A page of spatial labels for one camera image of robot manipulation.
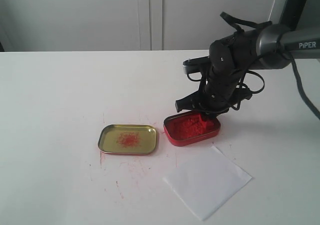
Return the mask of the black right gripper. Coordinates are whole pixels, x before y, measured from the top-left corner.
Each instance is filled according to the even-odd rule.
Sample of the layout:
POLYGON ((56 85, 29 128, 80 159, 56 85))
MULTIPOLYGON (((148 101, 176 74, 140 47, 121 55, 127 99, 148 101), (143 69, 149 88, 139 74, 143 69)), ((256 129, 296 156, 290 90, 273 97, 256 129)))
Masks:
POLYGON ((236 68, 232 61, 214 61, 211 58, 208 61, 201 70, 204 81, 200 83, 199 90, 175 101, 177 113, 198 111, 205 122, 215 120, 230 108, 238 110, 243 100, 252 97, 249 88, 241 84, 245 74, 243 68, 236 68))

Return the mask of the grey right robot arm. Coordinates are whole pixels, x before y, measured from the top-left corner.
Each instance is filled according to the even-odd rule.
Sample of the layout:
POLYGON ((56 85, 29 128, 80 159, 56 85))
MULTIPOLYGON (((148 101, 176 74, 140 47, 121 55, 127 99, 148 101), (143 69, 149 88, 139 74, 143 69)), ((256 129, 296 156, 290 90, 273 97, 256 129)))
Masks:
POLYGON ((297 59, 320 57, 318 28, 291 31, 283 24, 273 24, 214 41, 209 55, 183 62, 186 76, 200 73, 198 90, 176 100, 177 112, 197 111, 213 118, 233 109, 238 111, 243 100, 263 91, 251 90, 245 83, 247 74, 258 70, 280 70, 292 66, 297 90, 306 106, 318 118, 320 111, 306 95, 297 59))

